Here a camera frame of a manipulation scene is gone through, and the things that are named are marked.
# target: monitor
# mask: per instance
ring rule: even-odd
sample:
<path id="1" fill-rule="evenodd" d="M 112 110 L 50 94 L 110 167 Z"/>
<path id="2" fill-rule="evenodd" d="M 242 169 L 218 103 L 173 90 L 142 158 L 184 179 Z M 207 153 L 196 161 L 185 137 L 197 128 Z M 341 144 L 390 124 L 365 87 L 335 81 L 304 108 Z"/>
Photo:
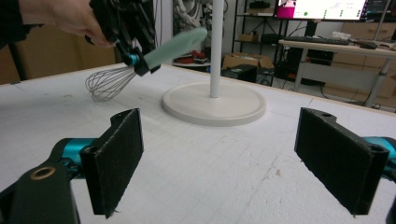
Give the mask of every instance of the monitor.
<path id="1" fill-rule="evenodd" d="M 361 21 L 369 0 L 276 0 L 282 20 Z"/>
<path id="2" fill-rule="evenodd" d="M 388 0 L 370 0 L 369 4 L 367 5 L 367 10 L 365 13 L 365 20 L 366 21 L 380 21 L 381 16 L 384 12 L 385 6 L 387 5 Z M 395 17 L 395 12 L 392 10 L 395 10 L 395 3 L 396 0 L 391 0 L 385 17 L 384 17 L 384 21 L 386 22 L 395 22 L 396 21 L 396 17 Z"/>

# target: desk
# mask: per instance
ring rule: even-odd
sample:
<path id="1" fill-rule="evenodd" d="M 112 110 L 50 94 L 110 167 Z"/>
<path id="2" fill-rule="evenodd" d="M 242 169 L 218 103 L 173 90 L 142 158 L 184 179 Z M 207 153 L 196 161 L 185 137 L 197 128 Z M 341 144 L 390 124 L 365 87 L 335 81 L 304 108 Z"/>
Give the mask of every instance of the desk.
<path id="1" fill-rule="evenodd" d="M 396 58 L 396 51 L 388 49 L 361 49 L 357 46 L 326 45 L 296 41 L 279 40 L 279 43 L 292 48 L 303 49 L 303 55 L 297 72 L 294 90 L 298 91 L 303 77 L 316 81 L 330 82 L 343 86 L 371 91 L 365 105 L 371 107 L 382 82 L 384 81 L 390 63 Z M 309 49 L 327 50 L 333 52 L 360 54 L 365 56 L 386 58 L 378 74 L 346 70 L 344 68 L 330 67 L 314 63 L 306 63 L 306 54 Z"/>
<path id="2" fill-rule="evenodd" d="M 169 116 L 161 99 L 176 85 L 209 81 L 207 74 L 163 65 L 95 103 L 85 78 L 117 66 L 0 87 L 0 190 L 44 161 L 60 139 L 98 137 L 112 115 L 139 107 L 145 152 L 118 213 L 108 221 L 94 216 L 85 180 L 71 181 L 84 224 L 385 223 L 394 183 L 381 179 L 370 214 L 353 217 L 306 169 L 294 142 L 302 106 L 334 114 L 360 136 L 394 137 L 395 114 L 242 82 L 265 96 L 262 118 L 227 128 L 193 125 Z"/>

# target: white pole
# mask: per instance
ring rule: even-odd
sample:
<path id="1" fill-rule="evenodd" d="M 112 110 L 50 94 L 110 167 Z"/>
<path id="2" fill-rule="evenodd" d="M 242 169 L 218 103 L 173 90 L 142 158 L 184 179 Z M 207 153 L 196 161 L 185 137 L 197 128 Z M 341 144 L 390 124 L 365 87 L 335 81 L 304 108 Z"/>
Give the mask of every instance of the white pole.
<path id="1" fill-rule="evenodd" d="M 213 0 L 210 97 L 219 98 L 224 1 Z"/>

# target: white lamp stand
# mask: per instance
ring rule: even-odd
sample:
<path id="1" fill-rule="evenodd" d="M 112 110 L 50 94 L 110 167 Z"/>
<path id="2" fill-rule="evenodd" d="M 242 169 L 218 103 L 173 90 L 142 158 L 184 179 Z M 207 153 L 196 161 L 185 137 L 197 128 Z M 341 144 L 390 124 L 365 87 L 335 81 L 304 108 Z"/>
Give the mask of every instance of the white lamp stand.
<path id="1" fill-rule="evenodd" d="M 205 126 L 247 124 L 265 113 L 265 99 L 237 81 L 220 85 L 223 1 L 213 1 L 209 82 L 177 86 L 163 96 L 163 108 L 177 119 Z"/>

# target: cable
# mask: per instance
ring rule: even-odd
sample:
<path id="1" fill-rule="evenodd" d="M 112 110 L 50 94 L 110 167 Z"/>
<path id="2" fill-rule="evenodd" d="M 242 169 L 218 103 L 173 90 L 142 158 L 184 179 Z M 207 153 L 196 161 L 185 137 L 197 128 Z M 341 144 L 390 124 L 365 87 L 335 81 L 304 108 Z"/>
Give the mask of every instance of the cable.
<path id="1" fill-rule="evenodd" d="M 227 11 L 228 11 L 228 2 L 227 2 L 227 0 L 224 0 L 224 3 L 225 3 L 225 7 L 224 7 L 224 13 L 226 13 Z"/>
<path id="2" fill-rule="evenodd" d="M 322 94 L 322 96 L 326 99 L 329 99 L 329 97 L 327 95 L 325 95 L 323 92 L 323 86 L 322 85 L 319 85 L 319 86 L 320 86 L 320 93 Z"/>

